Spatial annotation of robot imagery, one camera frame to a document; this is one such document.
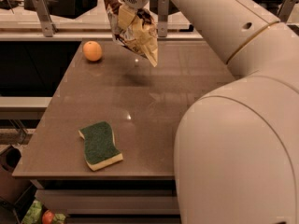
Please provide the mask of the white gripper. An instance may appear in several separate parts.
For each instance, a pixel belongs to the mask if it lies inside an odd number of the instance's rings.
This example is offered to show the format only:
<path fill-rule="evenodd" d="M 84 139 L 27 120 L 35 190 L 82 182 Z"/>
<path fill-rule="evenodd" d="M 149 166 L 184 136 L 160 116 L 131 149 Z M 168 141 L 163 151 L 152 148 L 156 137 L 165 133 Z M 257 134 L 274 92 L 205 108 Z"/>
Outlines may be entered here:
<path fill-rule="evenodd" d="M 118 26 L 122 30 L 126 30 L 136 16 L 135 9 L 143 8 L 149 2 L 149 0 L 122 0 L 122 1 L 125 4 L 122 4 L 119 8 Z"/>

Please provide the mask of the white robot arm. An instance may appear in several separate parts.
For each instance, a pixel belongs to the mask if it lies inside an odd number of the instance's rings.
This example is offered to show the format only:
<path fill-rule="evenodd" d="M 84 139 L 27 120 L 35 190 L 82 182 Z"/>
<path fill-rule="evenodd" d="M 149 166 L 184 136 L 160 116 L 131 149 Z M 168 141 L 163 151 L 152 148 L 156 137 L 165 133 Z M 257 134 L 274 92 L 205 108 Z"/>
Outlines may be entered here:
<path fill-rule="evenodd" d="M 252 0 L 171 0 L 236 80 L 176 133 L 182 224 L 299 223 L 298 36 Z"/>

